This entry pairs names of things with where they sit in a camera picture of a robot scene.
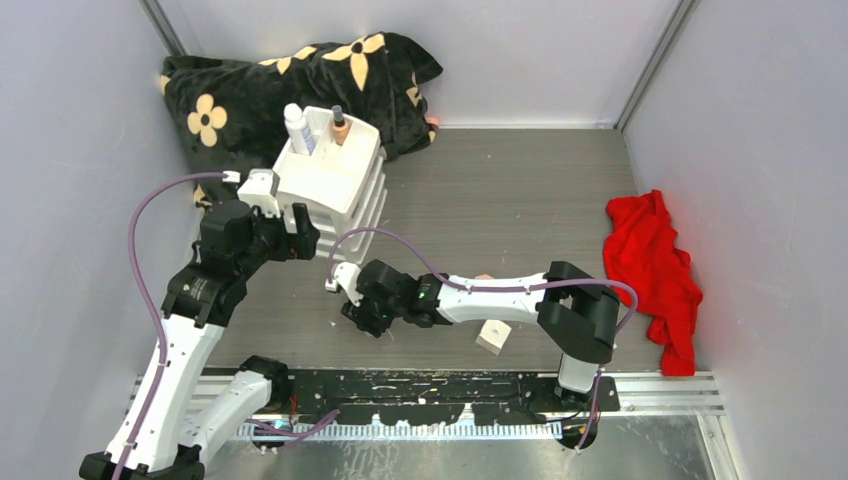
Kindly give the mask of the white plastic drawer organizer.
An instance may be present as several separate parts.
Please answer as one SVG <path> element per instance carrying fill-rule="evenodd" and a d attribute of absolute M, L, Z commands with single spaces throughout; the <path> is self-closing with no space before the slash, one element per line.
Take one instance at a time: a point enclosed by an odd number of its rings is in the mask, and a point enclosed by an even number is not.
<path fill-rule="evenodd" d="M 307 106 L 304 115 L 316 142 L 313 153 L 298 154 L 287 142 L 272 170 L 287 228 L 294 228 L 291 205 L 305 204 L 320 233 L 316 255 L 327 257 L 340 235 L 380 220 L 387 198 L 384 154 L 379 130 L 356 117 L 345 116 L 347 136 L 337 144 L 331 110 Z"/>

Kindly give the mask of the white plastic bottle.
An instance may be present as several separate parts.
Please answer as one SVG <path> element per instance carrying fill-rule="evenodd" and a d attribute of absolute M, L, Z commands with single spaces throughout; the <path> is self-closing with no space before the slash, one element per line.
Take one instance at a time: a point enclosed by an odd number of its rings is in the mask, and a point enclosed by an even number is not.
<path fill-rule="evenodd" d="M 289 135 L 291 150 L 299 155 L 312 155 L 316 141 L 306 116 L 298 104 L 289 103 L 285 106 L 284 125 Z"/>

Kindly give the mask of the tan foundation bottle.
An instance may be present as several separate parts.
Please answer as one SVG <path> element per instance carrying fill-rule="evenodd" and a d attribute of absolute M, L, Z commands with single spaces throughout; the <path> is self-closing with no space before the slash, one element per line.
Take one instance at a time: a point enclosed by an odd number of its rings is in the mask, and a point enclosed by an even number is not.
<path fill-rule="evenodd" d="M 332 136 L 336 145 L 343 145 L 349 135 L 351 124 L 346 118 L 340 105 L 333 105 L 332 112 Z"/>

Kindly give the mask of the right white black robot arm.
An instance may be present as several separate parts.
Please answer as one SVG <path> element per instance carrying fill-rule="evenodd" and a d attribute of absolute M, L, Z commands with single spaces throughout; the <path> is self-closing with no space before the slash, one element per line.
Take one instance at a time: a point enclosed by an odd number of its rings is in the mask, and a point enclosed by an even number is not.
<path fill-rule="evenodd" d="M 562 352 L 555 396 L 571 411 L 592 400 L 597 372 L 612 359 L 621 304 L 608 282 L 563 261 L 507 279 L 441 273 L 414 278 L 380 260 L 363 267 L 342 262 L 325 288 L 344 292 L 343 316 L 374 337 L 396 319 L 419 328 L 478 320 L 537 325 Z"/>

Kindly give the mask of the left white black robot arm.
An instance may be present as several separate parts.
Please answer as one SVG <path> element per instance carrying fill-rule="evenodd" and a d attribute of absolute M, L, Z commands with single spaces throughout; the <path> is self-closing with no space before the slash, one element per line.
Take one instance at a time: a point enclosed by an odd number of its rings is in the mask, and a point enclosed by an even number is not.
<path fill-rule="evenodd" d="M 101 452 L 86 455 L 83 479 L 202 479 L 212 458 L 254 413 L 291 403 L 286 364 L 253 355 L 231 383 L 193 418 L 186 413 L 214 346 L 247 282 L 269 261 L 310 260 L 319 231 L 303 203 L 293 207 L 295 230 L 282 214 L 227 201 L 201 222 L 192 260 L 169 282 L 157 319 L 157 342 L 124 423 Z"/>

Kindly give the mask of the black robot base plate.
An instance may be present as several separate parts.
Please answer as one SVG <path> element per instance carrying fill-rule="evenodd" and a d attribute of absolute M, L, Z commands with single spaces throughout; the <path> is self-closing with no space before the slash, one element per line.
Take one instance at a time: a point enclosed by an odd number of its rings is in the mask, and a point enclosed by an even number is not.
<path fill-rule="evenodd" d="M 503 370 L 292 370 L 285 396 L 263 414 L 341 425 L 452 425 L 469 410 L 477 426 L 535 425 L 589 412 L 589 394 L 569 393 L 554 374 Z"/>

